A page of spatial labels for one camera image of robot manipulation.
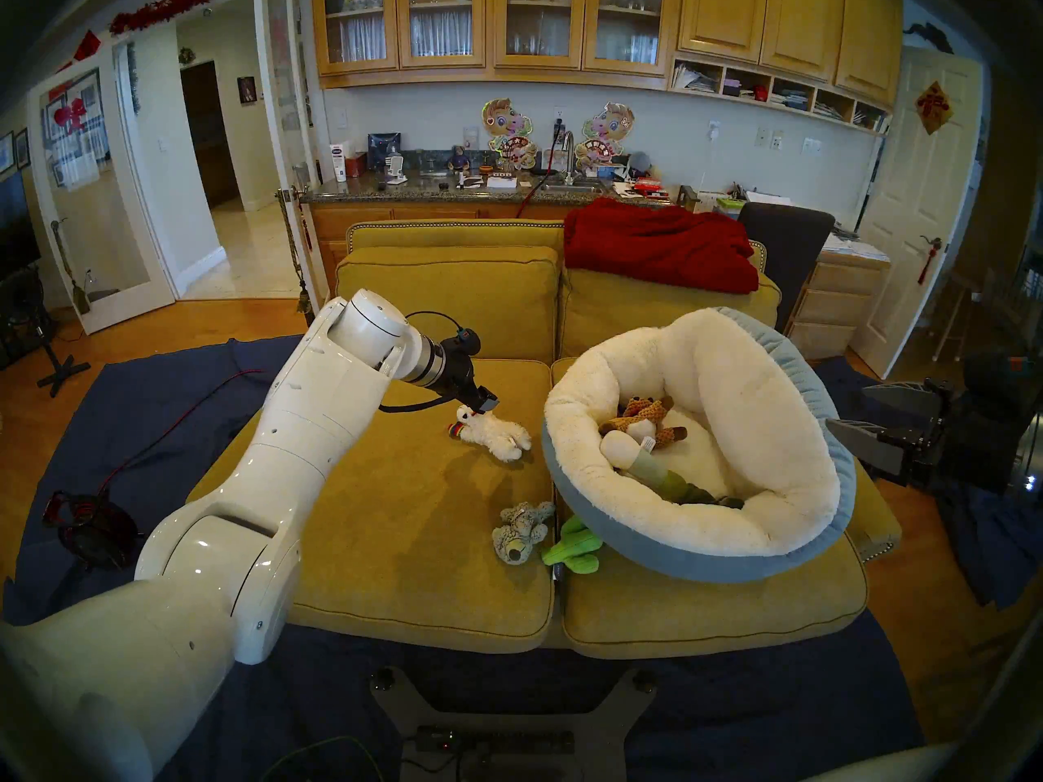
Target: paper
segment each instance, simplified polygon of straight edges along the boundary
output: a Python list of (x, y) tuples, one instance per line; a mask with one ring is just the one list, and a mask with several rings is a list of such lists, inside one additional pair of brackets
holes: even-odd
[(785, 204), (786, 206), (793, 205), (793, 200), (786, 198), (785, 196), (773, 196), (769, 193), (754, 193), (752, 190), (746, 191), (746, 199), (748, 201), (757, 201), (761, 204)]
[(850, 254), (855, 258), (878, 260), (884, 263), (891, 262), (891, 258), (877, 249), (875, 246), (872, 246), (865, 241), (844, 241), (832, 233), (830, 233), (829, 237), (826, 238), (826, 243), (822, 247), (822, 250), (835, 252), (836, 254)]

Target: gray stuffed koala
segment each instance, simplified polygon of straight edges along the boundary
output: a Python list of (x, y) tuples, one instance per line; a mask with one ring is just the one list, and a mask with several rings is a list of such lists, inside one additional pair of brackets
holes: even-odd
[(548, 529), (543, 521), (552, 515), (552, 502), (543, 502), (539, 507), (523, 502), (517, 507), (502, 510), (500, 519), (505, 526), (492, 531), (492, 548), (504, 563), (512, 566), (525, 563), (532, 554), (532, 547), (547, 537)]

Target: yellow sofa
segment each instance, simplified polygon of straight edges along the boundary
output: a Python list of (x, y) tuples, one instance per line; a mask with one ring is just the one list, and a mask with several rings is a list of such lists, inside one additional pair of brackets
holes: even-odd
[[(538, 432), (552, 382), (586, 348), (624, 331), (729, 306), (775, 323), (778, 289), (754, 262), (749, 295), (641, 283), (562, 266), (560, 221), (371, 222), (347, 233), (337, 291), (377, 291), (404, 313), (434, 310), (482, 340), (476, 381), (501, 398), (498, 415), (525, 425), (533, 449), (504, 465), (448, 437), (456, 405), (378, 413), (330, 476), (302, 539), (290, 621), (331, 631), (484, 653), (547, 644), (602, 658), (695, 655), (776, 644), (840, 630), (866, 606), (862, 563), (897, 543), (900, 529), (858, 469), (847, 535), (819, 558), (741, 585), (674, 580), (608, 546), (601, 569), (557, 584), (537, 558), (509, 566), (492, 552), (500, 511), (541, 502), (554, 488)], [(438, 317), (412, 321), (435, 339)], [(430, 393), (395, 384), (390, 405)], [(257, 417), (195, 488), (220, 484)], [(571, 513), (559, 508), (558, 520)]]

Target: red blanket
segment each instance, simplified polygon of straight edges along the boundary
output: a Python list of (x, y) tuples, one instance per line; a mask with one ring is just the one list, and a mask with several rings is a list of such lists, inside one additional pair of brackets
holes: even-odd
[(719, 213), (599, 198), (565, 218), (565, 266), (730, 294), (757, 290), (746, 228)]

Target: sofa armrest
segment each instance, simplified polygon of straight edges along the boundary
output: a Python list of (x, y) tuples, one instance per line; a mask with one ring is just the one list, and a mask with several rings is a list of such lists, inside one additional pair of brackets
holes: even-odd
[(848, 537), (863, 563), (891, 552), (902, 539), (902, 528), (862, 463), (854, 463), (857, 485)]

